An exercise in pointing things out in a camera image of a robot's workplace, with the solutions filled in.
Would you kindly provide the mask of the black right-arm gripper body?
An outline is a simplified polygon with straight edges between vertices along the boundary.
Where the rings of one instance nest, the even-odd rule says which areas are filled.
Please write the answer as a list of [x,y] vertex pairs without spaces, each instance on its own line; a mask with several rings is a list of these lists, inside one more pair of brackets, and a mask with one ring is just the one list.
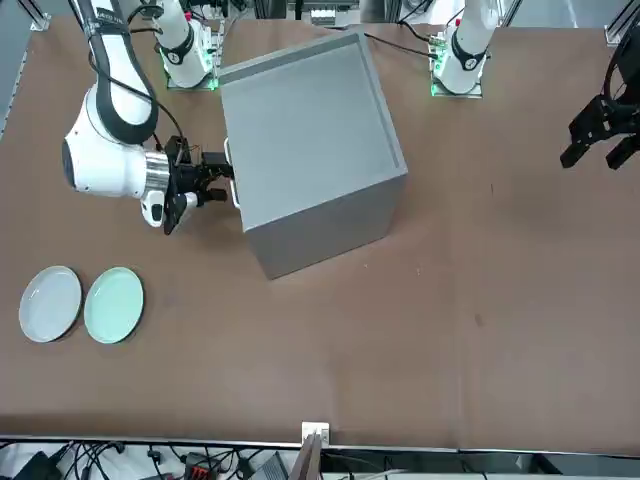
[[173,233],[204,205],[200,170],[191,161],[188,143],[180,136],[171,136],[164,146],[168,159],[169,181],[164,199],[163,232]]

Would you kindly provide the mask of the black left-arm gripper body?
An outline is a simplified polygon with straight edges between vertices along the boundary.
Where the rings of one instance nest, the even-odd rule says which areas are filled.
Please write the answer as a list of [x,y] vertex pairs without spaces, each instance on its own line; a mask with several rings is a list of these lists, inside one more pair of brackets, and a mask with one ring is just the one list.
[[625,84],[624,92],[617,102],[625,106],[639,105],[639,35],[631,34],[617,50],[615,61]]

